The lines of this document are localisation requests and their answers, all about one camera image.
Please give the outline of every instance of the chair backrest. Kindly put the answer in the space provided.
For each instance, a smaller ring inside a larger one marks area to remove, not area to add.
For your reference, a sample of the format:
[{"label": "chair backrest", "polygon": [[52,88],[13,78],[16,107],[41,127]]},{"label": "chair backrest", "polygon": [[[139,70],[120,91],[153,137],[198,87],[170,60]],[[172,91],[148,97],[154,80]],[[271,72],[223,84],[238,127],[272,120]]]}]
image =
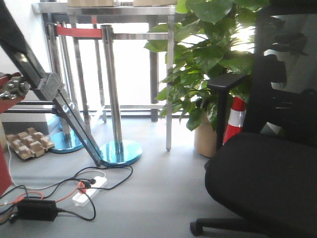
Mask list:
[{"label": "chair backrest", "polygon": [[317,6],[259,12],[243,130],[260,133],[267,122],[287,139],[317,144]]}]

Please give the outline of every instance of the egg carton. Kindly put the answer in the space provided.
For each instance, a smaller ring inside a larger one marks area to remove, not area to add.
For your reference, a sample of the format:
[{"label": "egg carton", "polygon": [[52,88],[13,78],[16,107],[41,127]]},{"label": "egg carton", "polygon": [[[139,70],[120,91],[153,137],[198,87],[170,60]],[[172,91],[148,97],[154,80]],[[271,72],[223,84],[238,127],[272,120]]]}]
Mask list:
[{"label": "egg carton", "polygon": [[55,144],[41,132],[36,131],[33,127],[27,128],[18,134],[6,136],[10,148],[22,159],[40,157],[55,146]]}]

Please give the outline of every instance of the power strip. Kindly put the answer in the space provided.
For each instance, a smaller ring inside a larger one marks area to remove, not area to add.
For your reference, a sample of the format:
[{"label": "power strip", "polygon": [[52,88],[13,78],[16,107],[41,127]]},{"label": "power strip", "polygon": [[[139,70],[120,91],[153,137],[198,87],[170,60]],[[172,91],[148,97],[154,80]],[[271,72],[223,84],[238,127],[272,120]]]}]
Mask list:
[{"label": "power strip", "polygon": [[[104,187],[107,184],[107,178],[96,176],[94,177],[94,179],[96,180],[96,183],[92,184],[92,187]],[[86,194],[90,198],[93,198],[94,196],[96,196],[98,192],[99,192],[99,189],[97,188],[88,188],[86,190]],[[81,192],[78,192],[75,196],[73,196],[73,203],[77,207],[83,207],[89,202],[89,199],[87,196]]]}]

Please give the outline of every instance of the black power brick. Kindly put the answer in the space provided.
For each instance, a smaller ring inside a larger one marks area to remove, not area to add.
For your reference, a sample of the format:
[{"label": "black power brick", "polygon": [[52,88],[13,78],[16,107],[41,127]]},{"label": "black power brick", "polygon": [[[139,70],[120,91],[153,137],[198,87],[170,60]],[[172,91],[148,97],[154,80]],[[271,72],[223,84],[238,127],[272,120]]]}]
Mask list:
[{"label": "black power brick", "polygon": [[54,221],[58,211],[55,201],[24,198],[17,204],[18,217],[25,220]]}]

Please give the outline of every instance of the black cable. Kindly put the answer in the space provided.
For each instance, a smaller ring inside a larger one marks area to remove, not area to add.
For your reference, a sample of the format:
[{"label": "black cable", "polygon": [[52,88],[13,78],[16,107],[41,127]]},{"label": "black cable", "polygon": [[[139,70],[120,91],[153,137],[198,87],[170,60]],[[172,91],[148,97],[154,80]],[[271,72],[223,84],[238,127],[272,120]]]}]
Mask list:
[{"label": "black cable", "polygon": [[74,177],[66,178],[66,179],[64,179],[63,181],[56,183],[56,184],[55,184],[56,187],[54,188],[54,190],[53,190],[49,195],[43,197],[43,199],[46,199],[46,198],[51,197],[51,196],[56,192],[56,190],[59,188],[59,186],[62,185],[62,183],[64,183],[64,182],[67,182],[67,181],[78,181],[78,182],[82,182],[83,180],[88,181],[89,179],[86,179],[86,178],[74,178]]},{"label": "black cable", "polygon": [[0,215],[3,215],[4,213],[6,213],[8,210],[10,210],[12,207],[14,207],[16,204],[11,204],[11,206],[9,206],[8,208],[6,208],[5,210],[0,212]]},{"label": "black cable", "polygon": [[87,169],[110,170],[110,169],[126,169],[127,167],[132,168],[130,165],[113,165],[111,167],[105,166],[104,168],[90,166],[90,167],[83,168],[80,171],[78,171],[77,173],[75,173],[74,178],[77,177],[79,173],[81,173],[82,171],[87,170]]},{"label": "black cable", "polygon": [[[13,212],[15,206],[16,206],[16,204],[13,204],[12,206],[10,206],[10,208],[9,208],[9,209],[11,209],[11,212],[10,212],[10,213]],[[11,218],[11,214],[9,214],[6,219],[4,219],[2,222],[0,222],[0,226],[2,226],[2,225],[4,225],[5,223],[7,223],[7,221],[9,221],[10,218]]]},{"label": "black cable", "polygon": [[84,188],[78,188],[78,190],[82,191],[83,194],[85,194],[85,195],[87,196],[88,200],[90,201],[90,203],[91,203],[91,205],[92,205],[92,207],[93,207],[93,210],[94,210],[94,215],[93,215],[93,217],[92,217],[92,218],[87,218],[87,217],[84,217],[84,216],[82,216],[82,215],[79,215],[78,213],[75,213],[75,212],[72,212],[72,211],[68,211],[68,210],[64,210],[64,209],[61,209],[61,208],[58,208],[57,211],[58,211],[58,212],[64,212],[64,213],[69,213],[69,214],[75,215],[76,217],[79,217],[79,218],[81,218],[81,219],[83,219],[83,220],[85,220],[85,221],[93,221],[93,220],[96,218],[96,214],[97,214],[97,213],[96,213],[96,207],[95,207],[95,205],[94,205],[92,199],[90,198],[90,196],[88,196],[87,193],[84,191]]},{"label": "black cable", "polygon": [[100,189],[100,190],[112,190],[116,187],[118,187],[120,184],[124,183],[125,181],[127,181],[133,174],[133,168],[132,166],[128,165],[127,167],[129,167],[131,169],[129,175],[122,181],[120,181],[119,183],[117,183],[116,185],[112,186],[112,187],[91,187],[91,188],[95,188],[95,189]]},{"label": "black cable", "polygon": [[19,185],[19,186],[16,186],[16,187],[13,187],[12,189],[10,189],[8,192],[6,192],[5,194],[3,194],[2,196],[0,196],[0,200],[3,199],[5,196],[7,196],[9,193],[11,193],[12,191],[16,190],[17,188],[23,188],[25,190],[25,194],[26,194],[26,197],[28,198],[29,197],[29,193],[28,193],[28,190],[26,189],[26,187],[24,185]]}]

